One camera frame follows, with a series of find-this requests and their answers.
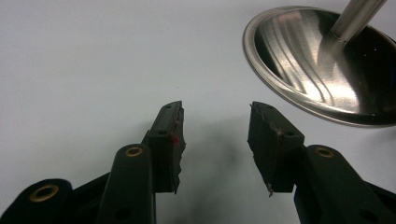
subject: metal rod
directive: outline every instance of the metal rod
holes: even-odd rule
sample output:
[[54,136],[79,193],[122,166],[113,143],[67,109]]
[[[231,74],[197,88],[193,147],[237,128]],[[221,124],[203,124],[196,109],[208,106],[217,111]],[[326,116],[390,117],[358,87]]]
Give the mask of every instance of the metal rod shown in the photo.
[[351,0],[332,27],[332,34],[344,41],[359,35],[387,0]]

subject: brass ring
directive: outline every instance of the brass ring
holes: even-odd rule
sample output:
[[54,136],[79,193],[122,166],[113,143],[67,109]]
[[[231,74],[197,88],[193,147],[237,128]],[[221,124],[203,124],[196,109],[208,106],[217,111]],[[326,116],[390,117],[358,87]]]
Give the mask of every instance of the brass ring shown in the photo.
[[54,184],[47,184],[39,189],[36,189],[29,197],[33,203],[42,203],[52,198],[59,191],[59,187]]
[[125,156],[127,157],[135,157],[143,153],[143,148],[141,147],[130,147],[126,149]]
[[315,151],[317,152],[317,154],[319,156],[322,156],[322,157],[332,158],[334,156],[334,153],[325,147],[317,147],[317,149]]

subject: white table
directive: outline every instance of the white table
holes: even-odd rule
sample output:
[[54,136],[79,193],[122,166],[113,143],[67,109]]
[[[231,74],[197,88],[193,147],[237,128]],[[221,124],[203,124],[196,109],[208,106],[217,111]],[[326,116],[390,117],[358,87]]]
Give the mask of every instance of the white table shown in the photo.
[[[73,187],[140,143],[162,105],[182,100],[178,193],[158,223],[299,223],[293,194],[268,192],[248,147],[252,101],[279,109],[307,145],[339,150],[361,177],[396,192],[396,128],[331,123],[289,104],[250,68],[248,22],[282,6],[341,12],[347,0],[1,1],[0,213],[46,178]],[[371,24],[396,38],[396,1]]]

